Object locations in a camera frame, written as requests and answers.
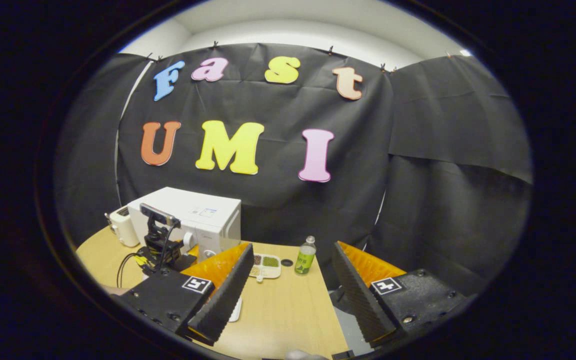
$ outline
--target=white wall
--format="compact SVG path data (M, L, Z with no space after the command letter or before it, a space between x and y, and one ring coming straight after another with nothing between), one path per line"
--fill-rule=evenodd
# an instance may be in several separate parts
M151 28L119 52L142 55L142 57L147 57L152 53L151 59L169 57L177 54L179 48L190 36L190 32L181 23L170 18Z
M338 54L375 66L386 63L389 71L395 66L402 68L423 60L406 48L365 32L304 20L259 20L226 25L192 35L176 52L208 48L214 41L219 45L275 43L322 50L334 46L333 52Z

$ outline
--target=white tray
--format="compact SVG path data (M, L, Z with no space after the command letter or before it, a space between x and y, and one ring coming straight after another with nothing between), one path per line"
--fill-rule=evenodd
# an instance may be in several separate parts
M264 279L279 278L279 275L282 274L281 259L279 257L274 255L268 255L266 253L255 253L254 255L261 257L259 259L259 265L253 265L252 269L250 269L250 273L248 274L248 276L256 278L256 281L258 283L261 283ZM265 266L264 258L272 258L277 260L277 267Z

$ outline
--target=green bottle label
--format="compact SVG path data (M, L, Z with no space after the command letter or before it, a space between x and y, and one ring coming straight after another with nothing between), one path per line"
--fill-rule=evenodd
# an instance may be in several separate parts
M299 251L299 256L297 256L297 263L294 265L294 272L297 274L308 274L313 264L313 259L315 254L306 255Z

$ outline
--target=ridged black pad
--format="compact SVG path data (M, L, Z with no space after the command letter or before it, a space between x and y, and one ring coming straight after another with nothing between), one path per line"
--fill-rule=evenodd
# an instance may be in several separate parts
M206 338L192 331L189 331L189 337L209 346L219 340L242 294L254 262L252 244L249 243L221 287L188 321L188 328L192 328Z
M357 319L364 340L370 343L371 347L375 347L392 339L397 328L377 303L370 289L366 287L339 243L334 243L332 266L348 296L352 314Z

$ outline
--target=wooden table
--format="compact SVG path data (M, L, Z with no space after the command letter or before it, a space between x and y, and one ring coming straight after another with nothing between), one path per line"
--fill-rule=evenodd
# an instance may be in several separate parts
M258 254L275 255L293 262L298 246L252 243ZM92 235L77 255L92 277L102 285L116 287L117 269L129 253L110 228ZM123 272L123 287L132 288L142 281L142 272L129 260ZM240 359L283 359L288 350L299 349L329 359L348 351L348 345L330 301L317 257L307 275L297 275L294 265L281 267L281 276L258 283L249 276L241 294L238 321L226 325L214 346L197 344Z

